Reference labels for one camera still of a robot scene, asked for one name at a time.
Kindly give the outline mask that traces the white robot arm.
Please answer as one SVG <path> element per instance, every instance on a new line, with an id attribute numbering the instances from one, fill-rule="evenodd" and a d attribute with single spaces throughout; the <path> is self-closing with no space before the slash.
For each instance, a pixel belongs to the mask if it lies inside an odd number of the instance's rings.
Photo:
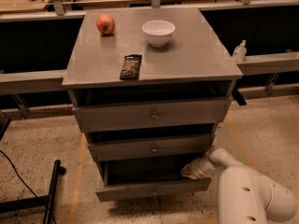
<path id="1" fill-rule="evenodd" d="M 190 179 L 223 172 L 218 183 L 219 224 L 286 222 L 297 212 L 292 192 L 273 179 L 236 160 L 225 149 L 212 146 L 203 158 L 186 164 L 180 174 Z"/>

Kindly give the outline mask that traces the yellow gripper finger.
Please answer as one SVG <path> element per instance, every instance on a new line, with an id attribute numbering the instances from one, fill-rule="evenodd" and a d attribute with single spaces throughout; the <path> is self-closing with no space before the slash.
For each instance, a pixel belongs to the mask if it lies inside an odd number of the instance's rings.
<path id="1" fill-rule="evenodd" d="M 198 175 L 195 175 L 195 174 L 191 173 L 190 171 L 180 171 L 180 175 L 183 177 L 192 179 L 192 180 L 196 180 L 199 178 Z"/>
<path id="2" fill-rule="evenodd" d="M 182 172 L 192 172 L 193 171 L 193 165 L 191 163 L 186 164 L 182 168 Z"/>

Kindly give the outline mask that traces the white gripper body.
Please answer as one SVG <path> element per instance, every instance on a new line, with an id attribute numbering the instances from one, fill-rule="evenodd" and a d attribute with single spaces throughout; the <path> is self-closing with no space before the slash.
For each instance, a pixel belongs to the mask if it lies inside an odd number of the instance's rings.
<path id="1" fill-rule="evenodd" d="M 205 156 L 204 158 L 198 158 L 192 161 L 191 174 L 195 179 L 203 178 L 219 170 L 221 167 L 221 164 L 218 164 L 208 156 Z"/>

